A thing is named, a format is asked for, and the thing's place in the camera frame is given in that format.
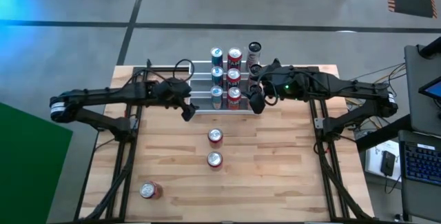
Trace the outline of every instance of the soda can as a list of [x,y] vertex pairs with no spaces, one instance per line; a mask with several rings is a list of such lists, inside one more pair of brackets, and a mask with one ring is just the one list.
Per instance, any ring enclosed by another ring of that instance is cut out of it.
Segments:
[[144,199],[158,199],[163,195],[163,188],[155,182],[147,181],[141,186],[139,193]]
[[212,81],[213,85],[223,87],[223,69],[222,67],[215,66],[212,68]]
[[236,68],[229,69],[227,72],[227,90],[231,87],[239,88],[240,84],[240,71]]
[[239,48],[232,48],[228,51],[227,69],[236,68],[240,71],[242,63],[242,52]]
[[212,104],[213,108],[215,110],[219,110],[222,108],[222,102],[223,102],[223,89],[221,86],[213,86],[210,90],[212,93]]
[[240,106],[240,98],[242,93],[240,93],[239,88],[233,87],[228,90],[227,103],[229,110],[238,110]]
[[247,72],[253,65],[259,64],[261,50],[262,45],[259,42],[254,41],[248,45]]
[[222,162],[223,157],[220,152],[210,152],[207,156],[207,163],[214,171],[222,169]]
[[212,48],[212,65],[218,66],[220,68],[223,67],[223,53],[220,48]]
[[257,81],[252,80],[252,77],[257,77],[260,74],[260,71],[262,70],[262,66],[258,64],[254,64],[249,69],[249,76],[248,76],[248,90],[251,90],[251,87],[253,85],[257,85]]
[[214,128],[208,132],[209,145],[212,148],[220,148],[223,140],[223,133],[220,129]]

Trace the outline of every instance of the keyboard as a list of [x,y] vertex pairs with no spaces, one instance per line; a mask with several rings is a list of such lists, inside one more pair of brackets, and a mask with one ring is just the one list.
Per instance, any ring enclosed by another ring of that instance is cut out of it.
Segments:
[[411,145],[404,147],[407,178],[441,185],[441,152]]

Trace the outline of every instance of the can lid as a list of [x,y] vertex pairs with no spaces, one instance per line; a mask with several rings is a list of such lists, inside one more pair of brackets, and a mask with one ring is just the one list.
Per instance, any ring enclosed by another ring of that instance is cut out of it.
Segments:
[[238,58],[242,55],[242,52],[239,48],[232,48],[228,51],[228,54],[233,58]]
[[256,75],[258,74],[260,71],[262,70],[262,66],[259,64],[254,64],[249,68],[249,71],[253,74]]
[[149,198],[153,196],[155,187],[152,183],[144,183],[143,186],[141,186],[139,192],[141,193],[142,197]]
[[212,93],[213,96],[222,96],[223,94],[223,89],[221,86],[213,86],[212,89],[210,90],[210,92]]
[[210,141],[219,141],[222,139],[222,131],[218,128],[212,129],[208,132],[208,138]]
[[218,152],[210,152],[207,156],[207,162],[211,166],[218,166],[222,163],[222,155]]
[[240,77],[240,72],[236,68],[231,68],[227,72],[228,77],[231,79],[238,79]]
[[240,90],[239,90],[239,88],[237,88],[237,87],[232,87],[232,88],[230,88],[230,89],[228,90],[228,95],[229,95],[230,97],[237,98],[237,97],[240,97],[241,94],[242,94],[242,93],[240,93]]
[[220,66],[215,66],[215,67],[213,67],[213,68],[212,68],[212,74],[213,74],[214,76],[220,76],[220,75],[223,75],[223,69],[222,69],[222,67],[220,67]]
[[212,53],[213,57],[220,57],[220,56],[222,56],[222,49],[220,49],[220,48],[212,48],[211,53]]
[[258,52],[262,49],[262,45],[257,41],[253,41],[248,45],[248,49],[252,52]]

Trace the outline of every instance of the blue soda can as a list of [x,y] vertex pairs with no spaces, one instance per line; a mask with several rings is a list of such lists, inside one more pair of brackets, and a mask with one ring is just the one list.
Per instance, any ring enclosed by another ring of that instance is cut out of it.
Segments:
[[212,104],[215,110],[222,108],[223,90],[221,86],[213,86],[210,90],[212,93]]
[[223,69],[222,67],[215,66],[212,68],[212,81],[213,85],[223,87]]
[[220,48],[212,48],[212,65],[223,67],[223,56]]

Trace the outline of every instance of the monitor screen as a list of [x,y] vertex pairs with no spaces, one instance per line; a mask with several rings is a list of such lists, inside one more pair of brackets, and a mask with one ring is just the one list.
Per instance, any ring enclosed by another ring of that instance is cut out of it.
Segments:
[[426,89],[426,92],[441,97],[441,82],[437,82],[436,84],[429,86]]
[[421,94],[441,100],[441,77],[422,86],[419,90]]

